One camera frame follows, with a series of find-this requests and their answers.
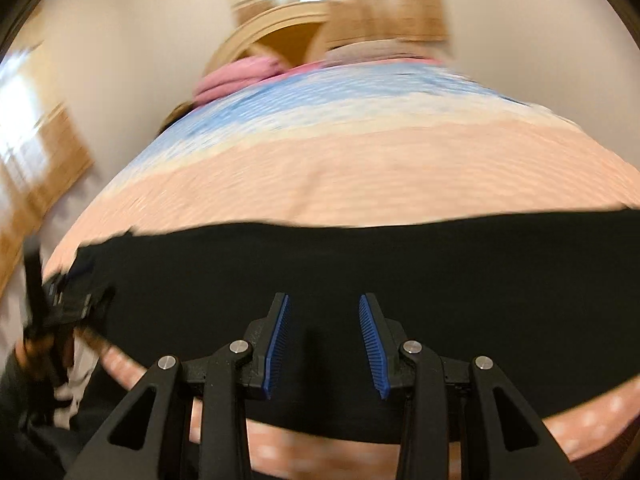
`white wall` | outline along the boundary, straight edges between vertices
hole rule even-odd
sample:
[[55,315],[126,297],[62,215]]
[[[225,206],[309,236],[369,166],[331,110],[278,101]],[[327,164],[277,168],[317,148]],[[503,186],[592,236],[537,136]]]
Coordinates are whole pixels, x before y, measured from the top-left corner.
[[[68,111],[95,167],[50,211],[45,259],[100,190],[190,98],[233,31],[226,0],[45,0],[47,47]],[[21,332],[17,269],[0,304],[0,369]]]
[[455,67],[640,168],[640,50],[606,0],[445,0]]
[[132,28],[152,66],[161,119],[191,98],[216,51],[234,30],[227,0],[127,0]]

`bedspread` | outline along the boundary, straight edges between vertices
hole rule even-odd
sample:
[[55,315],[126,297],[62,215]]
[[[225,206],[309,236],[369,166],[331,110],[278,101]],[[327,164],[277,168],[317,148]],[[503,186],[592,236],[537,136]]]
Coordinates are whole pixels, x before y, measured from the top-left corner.
[[[639,204],[640,173],[546,108],[432,62],[363,63],[279,77],[192,112],[101,192],[47,272],[68,267],[78,245],[130,228],[374,226]],[[127,387],[143,372],[113,348],[103,363]],[[571,458],[602,448],[640,413],[635,381],[547,421]],[[253,422],[249,429],[254,449],[292,438]],[[397,459],[397,447],[340,446]],[[289,467],[255,453],[252,460],[272,474]]]

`pink pillow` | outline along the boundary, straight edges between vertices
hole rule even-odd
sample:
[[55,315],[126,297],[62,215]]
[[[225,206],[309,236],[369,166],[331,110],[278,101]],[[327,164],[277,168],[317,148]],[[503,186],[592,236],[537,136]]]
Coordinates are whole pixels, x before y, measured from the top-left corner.
[[229,63],[200,80],[193,94],[197,96],[224,83],[258,78],[260,80],[282,74],[285,71],[276,57],[251,56]]
[[313,70],[320,70],[321,68],[324,68],[324,62],[314,61],[313,63],[306,63],[304,65],[289,68],[289,70],[287,70],[284,74],[270,77],[268,81],[270,83],[273,83],[276,81],[282,81],[283,79],[286,79],[289,76],[297,75],[297,74],[305,74],[307,72],[312,72]]
[[210,88],[209,90],[205,90],[204,92],[199,93],[196,97],[193,98],[193,102],[196,106],[202,106],[216,99],[220,99],[226,97],[228,95],[233,94],[234,92],[238,92],[243,88],[247,88],[253,84],[259,83],[263,79],[261,77],[252,77],[248,79],[242,79],[240,81],[232,81],[231,83],[224,83],[222,85],[218,85],[215,88]]

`wooden headboard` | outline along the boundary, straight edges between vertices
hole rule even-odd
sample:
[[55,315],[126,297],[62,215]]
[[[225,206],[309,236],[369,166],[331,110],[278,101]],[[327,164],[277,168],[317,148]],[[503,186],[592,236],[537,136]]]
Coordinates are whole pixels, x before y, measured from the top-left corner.
[[297,2],[266,10],[238,27],[211,57],[204,75],[242,57],[276,52],[291,66],[322,59],[328,2]]

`person's hand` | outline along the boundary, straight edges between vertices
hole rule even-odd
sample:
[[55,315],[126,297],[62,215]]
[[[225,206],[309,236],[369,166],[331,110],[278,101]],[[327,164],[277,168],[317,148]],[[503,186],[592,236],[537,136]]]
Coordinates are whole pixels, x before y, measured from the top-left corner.
[[31,379],[35,381],[43,380],[47,376],[44,359],[54,345],[56,346],[56,351],[60,353],[63,366],[71,368],[74,365],[74,338],[71,332],[62,341],[56,341],[53,334],[47,334],[33,340],[21,339],[15,346],[15,357],[18,365]]

